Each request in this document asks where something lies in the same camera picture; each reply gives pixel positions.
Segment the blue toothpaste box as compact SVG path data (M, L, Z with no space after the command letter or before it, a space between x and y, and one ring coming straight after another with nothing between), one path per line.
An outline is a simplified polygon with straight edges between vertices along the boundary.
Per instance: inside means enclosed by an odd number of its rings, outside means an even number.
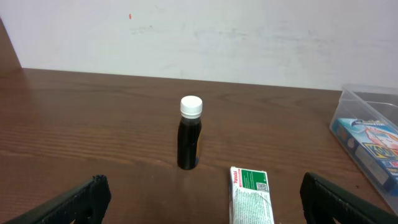
M390 195L397 195L397 130L379 120L336 119L331 130L343 147Z

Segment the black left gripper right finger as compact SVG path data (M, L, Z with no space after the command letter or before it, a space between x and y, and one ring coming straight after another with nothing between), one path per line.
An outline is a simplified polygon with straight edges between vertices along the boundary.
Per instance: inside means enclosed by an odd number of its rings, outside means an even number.
M305 173L300 198L308 224L397 224L396 215L313 172Z

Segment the dark bottle white cap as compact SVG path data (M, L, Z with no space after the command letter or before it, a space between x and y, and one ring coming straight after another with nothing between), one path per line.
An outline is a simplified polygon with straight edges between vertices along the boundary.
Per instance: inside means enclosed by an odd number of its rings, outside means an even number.
M202 109L203 101L198 96L184 96L180 101L177 164L183 170L192 170L198 165Z

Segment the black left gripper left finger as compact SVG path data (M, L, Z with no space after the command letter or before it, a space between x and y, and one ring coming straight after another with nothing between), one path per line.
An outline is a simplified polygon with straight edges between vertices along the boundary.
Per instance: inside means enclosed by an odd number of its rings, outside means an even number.
M19 215L6 224L102 223L111 191L105 175L86 182Z

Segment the white green medicine box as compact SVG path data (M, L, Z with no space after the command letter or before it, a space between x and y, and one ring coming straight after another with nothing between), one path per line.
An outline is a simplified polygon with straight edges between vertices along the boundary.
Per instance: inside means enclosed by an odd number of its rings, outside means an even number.
M229 223L274 224L267 172L230 167Z

